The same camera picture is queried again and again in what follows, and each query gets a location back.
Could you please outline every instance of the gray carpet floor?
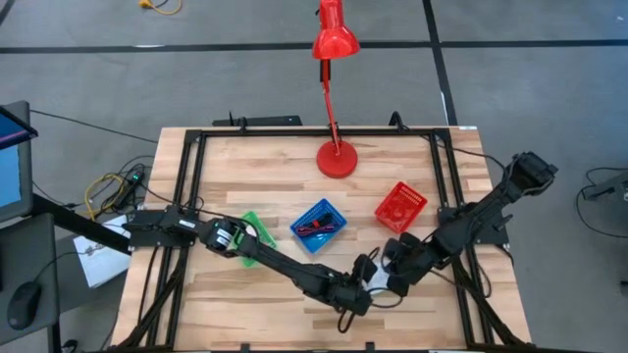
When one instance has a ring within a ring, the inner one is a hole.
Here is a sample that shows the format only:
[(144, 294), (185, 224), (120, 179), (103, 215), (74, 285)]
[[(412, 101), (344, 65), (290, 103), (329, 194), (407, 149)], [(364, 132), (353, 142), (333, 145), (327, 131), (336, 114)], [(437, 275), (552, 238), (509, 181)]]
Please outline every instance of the gray carpet floor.
[[(0, 0), (2, 7), (7, 0)], [(171, 0), (168, 6), (174, 6)], [(18, 0), (0, 25), (0, 47), (309, 42), (316, 0), (184, 0), (172, 17), (131, 0)], [(628, 3), (613, 0), (434, 0), (442, 41), (628, 38)], [(420, 0), (345, 0), (361, 40), (429, 40)], [(444, 49), (458, 122), (478, 126), (485, 151), (503, 161), (532, 150), (560, 168), (539, 199), (510, 207), (515, 271), (535, 343), (625, 352), (628, 240), (594, 233), (574, 210), (584, 172), (628, 168), (628, 47)], [(163, 126), (209, 126), (235, 116), (299, 115), (325, 123), (318, 63), (308, 50), (0, 54), (0, 104), (31, 108), (156, 139)], [(444, 125), (432, 50), (364, 49), (337, 61), (332, 92), (347, 125), (382, 125), (398, 110), (409, 125)], [(53, 197), (84, 188), (155, 146), (31, 116), (33, 176)], [(497, 181), (498, 170), (491, 166)], [(595, 180), (612, 177), (600, 172)], [(584, 203), (596, 227), (628, 235), (628, 204)], [(124, 278), (99, 300), (62, 317), (63, 339), (97, 349)], [(0, 352), (42, 351), (45, 334)]]

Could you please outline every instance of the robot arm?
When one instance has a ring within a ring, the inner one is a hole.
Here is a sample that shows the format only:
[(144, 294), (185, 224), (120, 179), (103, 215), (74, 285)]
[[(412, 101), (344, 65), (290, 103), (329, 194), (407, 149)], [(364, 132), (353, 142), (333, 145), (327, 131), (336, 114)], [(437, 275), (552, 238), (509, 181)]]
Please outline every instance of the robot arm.
[[(225, 258), (242, 256), (253, 259), (290, 278), (303, 294), (338, 312), (349, 311), (363, 316), (371, 306), (371, 295), (363, 288), (362, 280), (368, 282), (377, 267), (364, 254), (355, 260), (351, 274), (341, 273), (322, 264), (301, 264), (263, 244), (247, 232), (247, 224), (240, 219), (226, 217), (202, 222), (175, 205), (168, 206), (161, 214), (161, 222), (157, 226), (161, 231), (185, 238), (197, 237), (208, 250)], [(239, 237), (239, 245), (237, 249), (230, 249), (236, 237)]]
[(391, 259), (386, 266), (388, 287), (398, 295), (407, 295), (408, 286), (416, 284), (432, 268), (443, 269), (474, 242), (487, 227), (503, 227), (510, 216), (501, 210), (526, 195), (539, 195), (553, 182), (557, 168), (532, 152), (514, 157), (505, 168), (497, 187), (478, 203), (458, 210), (453, 219), (434, 230), (425, 240), (403, 233), (399, 240), (389, 239), (384, 255)]

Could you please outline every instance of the lamp shade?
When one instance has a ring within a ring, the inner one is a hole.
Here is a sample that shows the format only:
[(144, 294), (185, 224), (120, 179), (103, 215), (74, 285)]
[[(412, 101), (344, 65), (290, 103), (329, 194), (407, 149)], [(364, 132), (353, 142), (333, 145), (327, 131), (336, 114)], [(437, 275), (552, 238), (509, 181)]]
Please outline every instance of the lamp shade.
[(341, 0), (321, 0), (321, 32), (316, 37), (312, 55), (319, 60), (330, 60), (353, 55), (360, 51), (360, 43), (344, 25)]

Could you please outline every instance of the red basket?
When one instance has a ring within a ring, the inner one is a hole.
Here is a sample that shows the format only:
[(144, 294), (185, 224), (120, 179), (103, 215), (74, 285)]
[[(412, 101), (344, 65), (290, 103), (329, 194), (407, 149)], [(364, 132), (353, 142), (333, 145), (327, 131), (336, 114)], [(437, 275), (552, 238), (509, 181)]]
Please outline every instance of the red basket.
[(408, 229), (427, 203), (425, 197), (400, 181), (377, 208), (375, 216), (390, 229), (401, 233)]

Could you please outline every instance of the white paper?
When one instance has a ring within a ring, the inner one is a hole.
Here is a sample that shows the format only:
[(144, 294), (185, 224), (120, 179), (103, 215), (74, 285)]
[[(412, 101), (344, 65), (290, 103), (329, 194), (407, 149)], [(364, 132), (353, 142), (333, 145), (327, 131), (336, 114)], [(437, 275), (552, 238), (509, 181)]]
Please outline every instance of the white paper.
[[(122, 228), (122, 225), (126, 222), (127, 216), (120, 216), (108, 221), (103, 226), (125, 237), (129, 237), (131, 234)], [(131, 260), (129, 255), (104, 247), (86, 239), (84, 236), (76, 237), (74, 242), (77, 252), (86, 253), (78, 255), (78, 258), (85, 273), (87, 285), (90, 288), (95, 288), (107, 282), (129, 268)]]

